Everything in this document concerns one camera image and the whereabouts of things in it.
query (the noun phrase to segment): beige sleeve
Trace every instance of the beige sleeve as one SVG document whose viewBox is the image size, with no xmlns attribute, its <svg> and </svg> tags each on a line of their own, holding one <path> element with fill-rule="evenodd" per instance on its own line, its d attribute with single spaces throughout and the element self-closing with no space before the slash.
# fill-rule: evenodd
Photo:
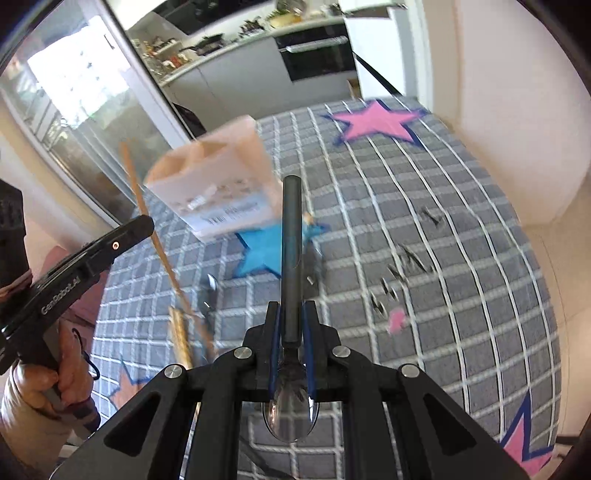
<svg viewBox="0 0 591 480">
<path fill-rule="evenodd" d="M 72 428 L 41 415 L 27 405 L 15 386 L 12 373 L 13 369 L 4 388 L 0 408 L 0 433 L 22 463 L 48 478 Z"/>
</svg>

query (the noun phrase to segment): tiled floor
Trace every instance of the tiled floor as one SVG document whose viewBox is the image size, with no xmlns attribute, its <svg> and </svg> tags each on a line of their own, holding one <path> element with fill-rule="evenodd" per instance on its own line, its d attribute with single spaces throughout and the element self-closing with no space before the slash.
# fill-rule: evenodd
<svg viewBox="0 0 591 480">
<path fill-rule="evenodd" d="M 550 289 L 560 333 L 558 433 L 578 434 L 591 413 L 591 178 L 558 221 L 525 231 Z M 546 479 L 559 463 L 553 459 L 535 480 Z"/>
</svg>

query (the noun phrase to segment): oven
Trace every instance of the oven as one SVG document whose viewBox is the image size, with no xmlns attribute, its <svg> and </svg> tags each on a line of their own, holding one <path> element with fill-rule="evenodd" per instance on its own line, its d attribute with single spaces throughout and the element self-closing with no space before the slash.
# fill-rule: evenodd
<svg viewBox="0 0 591 480">
<path fill-rule="evenodd" d="M 275 42 L 292 82 L 355 70 L 343 23 L 279 35 Z"/>
</svg>

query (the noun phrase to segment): gray plaid tablecloth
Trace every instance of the gray plaid tablecloth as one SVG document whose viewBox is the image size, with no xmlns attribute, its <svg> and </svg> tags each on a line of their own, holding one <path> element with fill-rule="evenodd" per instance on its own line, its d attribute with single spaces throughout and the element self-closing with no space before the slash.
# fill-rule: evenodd
<svg viewBox="0 0 591 480">
<path fill-rule="evenodd" d="M 421 107 L 404 98 L 386 104 Z M 340 125 L 323 115 L 361 107 L 350 100 L 259 123 L 277 173 L 301 176 L 307 209 L 331 227 L 314 239 L 327 261 L 316 298 L 320 321 L 376 363 L 419 365 L 496 440 L 530 392 L 531 449 L 552 445 L 560 404 L 556 321 L 511 205 L 433 115 L 410 124 L 424 148 L 383 135 L 335 146 Z M 158 199 L 148 195 L 148 206 L 193 307 L 199 280 L 206 273 L 219 280 L 215 341 L 222 351 L 239 346 L 247 328 L 264 321 L 267 303 L 280 299 L 279 281 L 271 274 L 232 279 L 243 258 L 235 235 L 202 244 Z M 425 208 L 441 218 L 439 224 Z M 393 257 L 402 259 L 401 245 L 433 270 L 407 265 L 407 287 L 387 271 Z M 392 280 L 410 319 L 394 335 L 371 306 L 370 293 L 389 305 L 381 277 Z M 102 373 L 93 395 L 103 419 L 116 411 L 109 397 L 118 388 L 122 363 L 132 382 L 174 363 L 171 304 L 176 305 L 174 291 L 149 240 L 117 259 L 93 343 L 92 358 Z M 189 337 L 198 364 L 201 343 L 191 324 Z M 294 445 L 275 440 L 252 409 L 242 433 L 270 466 L 296 478 L 343 478 L 338 404 L 323 405 L 312 434 Z M 262 474 L 240 455 L 239 478 Z"/>
</svg>

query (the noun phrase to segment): human hand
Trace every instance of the human hand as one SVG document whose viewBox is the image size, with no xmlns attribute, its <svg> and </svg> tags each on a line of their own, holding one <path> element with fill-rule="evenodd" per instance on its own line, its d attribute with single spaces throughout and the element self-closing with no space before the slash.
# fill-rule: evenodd
<svg viewBox="0 0 591 480">
<path fill-rule="evenodd" d="M 58 384 L 64 406 L 86 400 L 92 391 L 93 380 L 82 357 L 80 342 L 64 323 L 60 324 L 60 350 L 59 372 L 19 362 L 12 375 L 22 399 L 49 416 L 56 412 L 43 392 L 54 384 Z"/>
</svg>

